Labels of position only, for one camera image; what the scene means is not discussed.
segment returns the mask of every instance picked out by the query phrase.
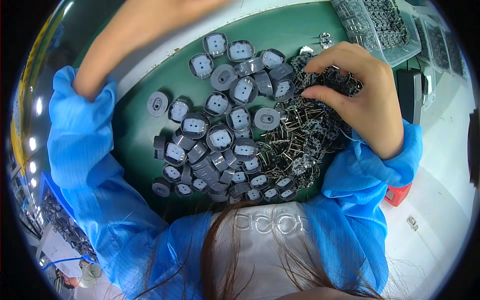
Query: worker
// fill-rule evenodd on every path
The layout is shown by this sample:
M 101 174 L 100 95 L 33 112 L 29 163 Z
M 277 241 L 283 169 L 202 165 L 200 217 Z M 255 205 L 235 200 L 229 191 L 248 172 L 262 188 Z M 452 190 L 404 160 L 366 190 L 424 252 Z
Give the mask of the worker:
M 127 55 L 228 4 L 227 0 L 127 0 L 79 69 L 53 79 L 48 139 L 51 175 L 72 206 L 103 272 L 127 299 L 381 299 L 388 279 L 387 186 L 410 184 L 421 129 L 402 120 L 392 69 L 341 42 L 306 72 L 335 65 L 363 82 L 348 98 L 325 86 L 303 97 L 334 108 L 352 141 L 306 203 L 242 207 L 182 217 L 171 225 L 123 178 L 113 158 L 116 83 Z

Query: plastic storage box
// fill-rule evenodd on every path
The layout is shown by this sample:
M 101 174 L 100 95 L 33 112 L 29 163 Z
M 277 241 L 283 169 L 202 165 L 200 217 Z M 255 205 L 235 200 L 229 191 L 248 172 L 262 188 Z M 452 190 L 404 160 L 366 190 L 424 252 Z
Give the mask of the plastic storage box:
M 420 52 L 420 38 L 403 0 L 332 0 L 350 42 L 391 67 Z

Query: clear plastic container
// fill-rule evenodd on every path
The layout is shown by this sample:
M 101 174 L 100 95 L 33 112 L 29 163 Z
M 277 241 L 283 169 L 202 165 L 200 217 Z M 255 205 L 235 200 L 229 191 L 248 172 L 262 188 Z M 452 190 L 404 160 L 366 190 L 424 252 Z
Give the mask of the clear plastic container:
M 384 3 L 379 0 L 365 0 L 371 3 Z M 342 21 L 350 42 L 357 43 L 367 49 L 374 57 L 385 61 L 391 67 L 414 57 L 420 52 L 420 38 L 413 23 L 408 6 L 403 0 L 390 0 L 391 9 L 385 10 L 388 16 L 395 14 L 396 20 L 405 24 L 402 33 L 406 33 L 406 41 L 401 40 L 402 33 L 388 30 L 391 24 L 384 22 L 384 17 L 372 20 L 364 0 L 331 0 L 331 3 Z

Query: hand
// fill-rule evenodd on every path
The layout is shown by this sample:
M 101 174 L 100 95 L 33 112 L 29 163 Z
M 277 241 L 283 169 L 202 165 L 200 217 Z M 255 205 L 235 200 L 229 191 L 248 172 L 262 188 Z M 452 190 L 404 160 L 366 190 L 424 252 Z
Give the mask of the hand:
M 316 85 L 307 88 L 302 96 L 331 106 L 380 159 L 398 155 L 403 147 L 403 121 L 392 68 L 361 46 L 341 42 L 314 57 L 304 70 L 322 73 L 329 66 L 339 67 L 342 74 L 352 73 L 362 81 L 362 90 L 347 97 Z
M 106 76 L 130 53 L 231 0 L 127 0 L 89 48 L 73 82 L 93 101 Z

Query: white plug insert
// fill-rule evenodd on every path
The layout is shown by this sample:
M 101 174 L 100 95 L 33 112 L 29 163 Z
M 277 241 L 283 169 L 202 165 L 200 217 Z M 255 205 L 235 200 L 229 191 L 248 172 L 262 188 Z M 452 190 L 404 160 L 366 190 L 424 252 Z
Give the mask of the white plug insert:
M 259 186 L 259 185 L 264 184 L 267 181 L 268 181 L 267 176 L 260 175 L 260 176 L 255 177 L 254 179 L 252 179 L 252 185 L 253 186 Z
M 228 100 L 223 98 L 221 95 L 211 95 L 208 98 L 207 105 L 205 107 L 220 115 L 223 114 L 227 109 Z
M 235 43 L 228 49 L 233 60 L 246 60 L 252 57 L 253 49 L 249 44 Z
M 277 185 L 278 185 L 279 187 L 283 188 L 284 186 L 286 186 L 287 184 L 289 184 L 290 181 L 292 181 L 292 179 L 290 179 L 290 178 L 285 178 L 285 179 L 279 181 L 279 182 L 277 183 Z
M 173 180 L 177 180 L 181 176 L 180 172 L 172 166 L 167 166 L 165 167 L 164 170 L 167 173 L 167 175 Z
M 254 157 L 252 160 L 244 162 L 244 164 L 245 164 L 245 168 L 247 168 L 248 171 L 254 170 L 259 166 L 258 157 Z
M 250 93 L 253 90 L 253 82 L 247 78 L 239 81 L 235 87 L 235 99 L 240 102 L 247 103 Z
M 200 178 L 197 178 L 193 181 L 193 186 L 199 190 L 203 190 L 207 186 L 207 183 Z
M 205 129 L 205 123 L 199 119 L 185 119 L 183 120 L 183 130 L 188 132 L 201 133 Z
M 185 160 L 185 150 L 175 144 L 168 144 L 165 154 L 177 161 Z
M 267 68 L 273 69 L 275 66 L 283 63 L 283 57 L 273 52 L 265 51 L 262 55 L 262 61 Z
M 183 116 L 188 112 L 188 106 L 185 102 L 182 101 L 175 101 L 173 102 L 172 109 L 170 110 L 170 114 L 172 115 L 172 119 L 178 122 L 181 122 Z
M 192 59 L 192 65 L 197 76 L 208 76 L 212 71 L 211 60 L 206 55 L 199 55 Z
M 278 88 L 275 93 L 275 97 L 282 97 L 285 96 L 288 93 L 288 90 L 290 89 L 290 83 L 288 81 L 282 81 L 278 84 Z
M 257 190 L 250 190 L 247 192 L 247 195 L 250 198 L 250 200 L 257 200 L 261 197 L 260 192 Z
M 230 134 L 225 129 L 212 132 L 209 138 L 215 147 L 227 147 L 232 142 Z
M 233 128 L 235 128 L 235 130 L 245 129 L 248 127 L 248 124 L 250 124 L 248 114 L 243 108 L 233 110 L 230 113 L 230 117 L 232 118 Z
M 245 173 L 243 173 L 243 172 L 236 172 L 235 174 L 233 174 L 232 181 L 234 183 L 245 182 L 245 181 L 247 181 L 247 177 L 245 176 Z
M 192 193 L 192 190 L 190 189 L 190 187 L 186 184 L 179 184 L 177 185 L 177 188 L 179 189 L 179 192 L 182 194 L 182 195 L 188 195 L 188 194 L 191 194 Z

